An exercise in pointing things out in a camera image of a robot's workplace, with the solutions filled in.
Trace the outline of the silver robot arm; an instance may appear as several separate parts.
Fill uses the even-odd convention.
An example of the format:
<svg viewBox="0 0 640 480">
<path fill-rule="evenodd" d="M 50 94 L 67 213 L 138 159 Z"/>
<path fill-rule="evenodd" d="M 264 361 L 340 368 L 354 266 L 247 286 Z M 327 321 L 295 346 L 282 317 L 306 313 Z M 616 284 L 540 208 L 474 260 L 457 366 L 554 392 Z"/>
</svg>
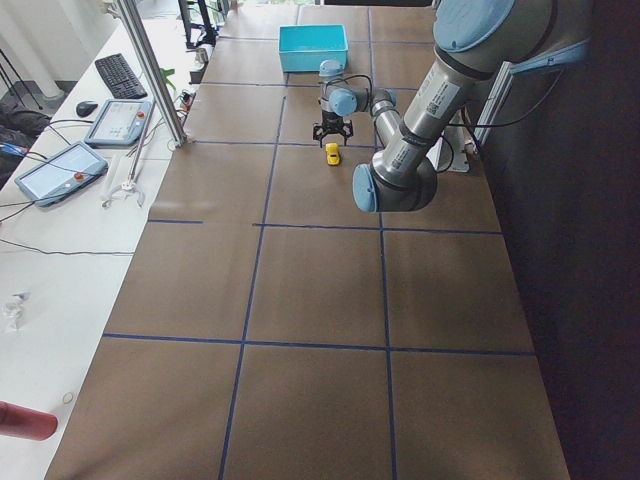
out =
<svg viewBox="0 0 640 480">
<path fill-rule="evenodd" d="M 383 145 L 353 174 L 352 191 L 364 212 L 425 207 L 437 190 L 428 159 L 472 88 L 505 62 L 554 69 L 577 61 L 590 36 L 590 1 L 443 1 L 433 26 L 435 60 L 405 114 L 387 89 L 353 87 L 336 60 L 320 64 L 322 121 L 313 135 L 352 134 L 347 118 L 368 112 Z"/>
</svg>

